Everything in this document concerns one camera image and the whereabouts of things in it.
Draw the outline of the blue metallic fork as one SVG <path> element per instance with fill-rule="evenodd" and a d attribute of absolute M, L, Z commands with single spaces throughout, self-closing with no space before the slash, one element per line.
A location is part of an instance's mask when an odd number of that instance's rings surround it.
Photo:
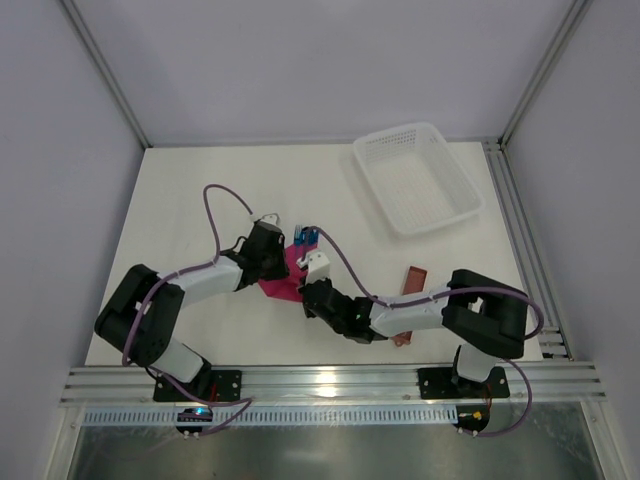
<path fill-rule="evenodd" d="M 297 224 L 295 226 L 293 244 L 296 247 L 300 247 L 305 243 L 305 232 L 306 232 L 306 228 L 303 225 Z"/>

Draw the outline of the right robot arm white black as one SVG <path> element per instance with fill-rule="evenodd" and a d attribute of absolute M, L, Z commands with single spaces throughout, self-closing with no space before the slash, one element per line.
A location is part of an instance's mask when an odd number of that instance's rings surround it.
<path fill-rule="evenodd" d="M 397 297 L 349 297 L 328 278 L 299 288 L 305 315 L 336 334 L 371 344 L 409 331 L 444 329 L 462 340 L 451 384 L 461 392 L 481 388 L 500 360 L 523 356 L 528 297 L 476 272 L 458 269 L 440 289 Z"/>

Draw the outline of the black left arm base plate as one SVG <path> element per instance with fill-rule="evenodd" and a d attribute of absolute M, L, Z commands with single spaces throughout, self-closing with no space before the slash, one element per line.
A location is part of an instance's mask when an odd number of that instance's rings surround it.
<path fill-rule="evenodd" d="M 243 372 L 206 367 L 191 382 L 176 383 L 191 396 L 208 402 L 231 403 L 241 399 Z M 165 375 L 155 379 L 153 400 L 160 403 L 187 402 L 185 396 Z"/>

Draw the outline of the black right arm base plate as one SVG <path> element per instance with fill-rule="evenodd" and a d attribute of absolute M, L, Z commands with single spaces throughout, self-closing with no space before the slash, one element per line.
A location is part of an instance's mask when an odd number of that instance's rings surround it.
<path fill-rule="evenodd" d="M 420 398 L 423 400 L 506 399 L 510 389 L 505 370 L 494 367 L 484 382 L 474 382 L 453 374 L 453 368 L 429 367 L 417 370 Z"/>

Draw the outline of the pink paper napkin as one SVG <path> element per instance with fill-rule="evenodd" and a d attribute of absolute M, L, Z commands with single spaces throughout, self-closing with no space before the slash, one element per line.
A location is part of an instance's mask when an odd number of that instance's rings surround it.
<path fill-rule="evenodd" d="M 285 248 L 285 261 L 289 275 L 278 280 L 259 280 L 258 284 L 263 293 L 270 298 L 288 302 L 301 303 L 303 301 L 299 288 L 305 282 L 307 270 L 301 269 L 297 261 L 301 258 L 303 249 L 291 244 Z"/>

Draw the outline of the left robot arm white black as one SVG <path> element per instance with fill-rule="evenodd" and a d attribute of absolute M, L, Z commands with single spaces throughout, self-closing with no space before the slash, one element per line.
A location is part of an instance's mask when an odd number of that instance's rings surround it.
<path fill-rule="evenodd" d="M 185 399 L 212 402 L 221 388 L 211 363 L 173 337 L 181 310 L 288 274 L 284 234 L 278 217 L 270 214 L 253 223 L 239 250 L 222 251 L 216 262 L 187 267 L 168 279 L 143 264 L 131 267 L 98 315 L 94 331 L 128 361 L 160 374 L 161 386 Z"/>

